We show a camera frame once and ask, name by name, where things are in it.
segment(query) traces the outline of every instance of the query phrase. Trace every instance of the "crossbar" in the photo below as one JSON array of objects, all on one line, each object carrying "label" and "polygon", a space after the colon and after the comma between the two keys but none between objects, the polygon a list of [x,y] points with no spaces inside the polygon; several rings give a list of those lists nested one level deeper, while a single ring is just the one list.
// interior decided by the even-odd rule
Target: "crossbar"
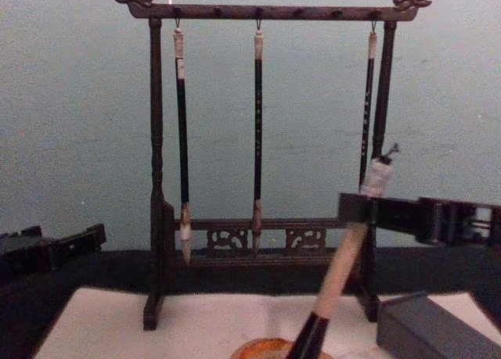
[{"label": "crossbar", "polygon": [[354,20],[412,21],[418,8],[398,11],[394,7],[331,7],[287,5],[166,5],[144,7],[128,3],[138,19],[213,19],[213,20]]}]

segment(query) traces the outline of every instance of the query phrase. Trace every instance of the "white paper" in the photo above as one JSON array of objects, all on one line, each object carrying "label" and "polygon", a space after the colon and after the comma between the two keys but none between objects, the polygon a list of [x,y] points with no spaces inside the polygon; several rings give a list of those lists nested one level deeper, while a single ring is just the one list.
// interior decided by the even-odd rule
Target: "white paper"
[{"label": "white paper", "polygon": [[[501,344],[499,332],[467,294],[431,299]],[[294,340],[314,301],[314,296],[169,296],[157,330],[144,332],[146,296],[79,289],[36,358],[225,359],[251,339]],[[377,347],[376,324],[366,320],[353,296],[341,297],[324,350],[336,359],[391,358]]]}]

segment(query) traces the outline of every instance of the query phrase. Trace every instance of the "white wrapping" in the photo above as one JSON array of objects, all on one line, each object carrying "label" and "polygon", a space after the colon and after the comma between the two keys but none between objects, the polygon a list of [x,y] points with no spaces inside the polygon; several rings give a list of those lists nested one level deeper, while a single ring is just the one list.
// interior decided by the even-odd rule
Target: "white wrapping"
[{"label": "white wrapping", "polygon": [[175,28],[174,32],[174,50],[176,58],[183,58],[182,34],[179,28]]},{"label": "white wrapping", "polygon": [[383,197],[386,184],[392,175],[393,167],[391,165],[385,165],[377,158],[373,159],[360,188],[360,194],[368,197]]},{"label": "white wrapping", "polygon": [[185,60],[178,59],[178,79],[185,80]]},{"label": "white wrapping", "polygon": [[263,32],[257,31],[254,36],[255,59],[263,59]]},{"label": "white wrapping", "polygon": [[369,59],[374,59],[376,56],[377,36],[376,32],[370,32],[369,36]]}]

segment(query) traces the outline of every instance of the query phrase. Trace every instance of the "decorative carved panel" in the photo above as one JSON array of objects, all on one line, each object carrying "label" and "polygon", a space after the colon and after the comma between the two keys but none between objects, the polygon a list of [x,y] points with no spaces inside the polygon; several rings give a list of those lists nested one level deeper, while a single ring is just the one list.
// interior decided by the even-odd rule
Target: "decorative carved panel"
[{"label": "decorative carved panel", "polygon": [[236,257],[249,253],[249,230],[207,230],[209,257]]},{"label": "decorative carved panel", "polygon": [[326,252],[326,229],[310,230],[288,228],[286,230],[285,254],[301,256]]}]

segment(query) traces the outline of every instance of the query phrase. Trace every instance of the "black brush handle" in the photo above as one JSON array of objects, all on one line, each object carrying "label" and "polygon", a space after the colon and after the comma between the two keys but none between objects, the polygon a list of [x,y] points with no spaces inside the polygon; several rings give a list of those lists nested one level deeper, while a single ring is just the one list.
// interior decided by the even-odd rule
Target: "black brush handle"
[{"label": "black brush handle", "polygon": [[310,314],[286,359],[317,359],[322,353],[329,319]]},{"label": "black brush handle", "polygon": [[262,144],[262,60],[254,60],[254,201],[261,198],[261,144]]},{"label": "black brush handle", "polygon": [[176,87],[178,91],[179,162],[181,169],[181,203],[189,202],[188,182],[188,135],[186,130],[186,93],[185,79],[179,76],[179,64],[183,58],[175,59]]},{"label": "black brush handle", "polygon": [[367,61],[366,95],[363,107],[362,148],[360,151],[359,185],[362,185],[367,170],[367,149],[369,148],[370,107],[373,92],[374,58]]}]

